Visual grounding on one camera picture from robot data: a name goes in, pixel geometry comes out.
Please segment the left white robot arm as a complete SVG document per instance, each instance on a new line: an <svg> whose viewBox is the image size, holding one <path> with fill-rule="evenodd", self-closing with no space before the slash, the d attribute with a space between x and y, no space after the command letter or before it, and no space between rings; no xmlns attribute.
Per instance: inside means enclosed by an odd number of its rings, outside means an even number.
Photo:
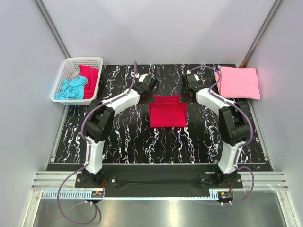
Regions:
<svg viewBox="0 0 303 227"><path fill-rule="evenodd" d="M89 104L81 126L81 136L86 141L86 160L81 171L91 187L102 183L103 149L112 131L114 117L132 106L146 103L158 86L157 79L143 74L125 92L108 100L94 99Z"/></svg>

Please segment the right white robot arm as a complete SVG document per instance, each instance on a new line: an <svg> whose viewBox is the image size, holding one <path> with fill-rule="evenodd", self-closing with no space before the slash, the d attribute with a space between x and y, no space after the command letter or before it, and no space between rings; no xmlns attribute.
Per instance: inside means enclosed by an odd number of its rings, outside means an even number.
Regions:
<svg viewBox="0 0 303 227"><path fill-rule="evenodd" d="M211 88L205 88L198 76L189 73L181 77L180 101L204 105L218 115L218 129L223 140L218 170L203 182L206 185L228 186L238 171L238 160L241 148L246 146L253 137L253 128L246 114L248 106L245 102L233 102Z"/></svg>

